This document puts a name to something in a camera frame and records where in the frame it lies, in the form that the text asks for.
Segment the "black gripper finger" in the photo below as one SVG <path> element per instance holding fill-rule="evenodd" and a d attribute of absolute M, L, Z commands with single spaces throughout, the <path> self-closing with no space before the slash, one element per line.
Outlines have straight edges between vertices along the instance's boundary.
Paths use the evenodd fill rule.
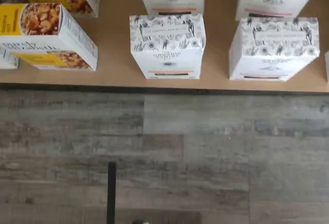
<path fill-rule="evenodd" d="M 116 163 L 108 163 L 108 185 L 107 185 L 107 224 L 115 223 L 116 206 Z"/>

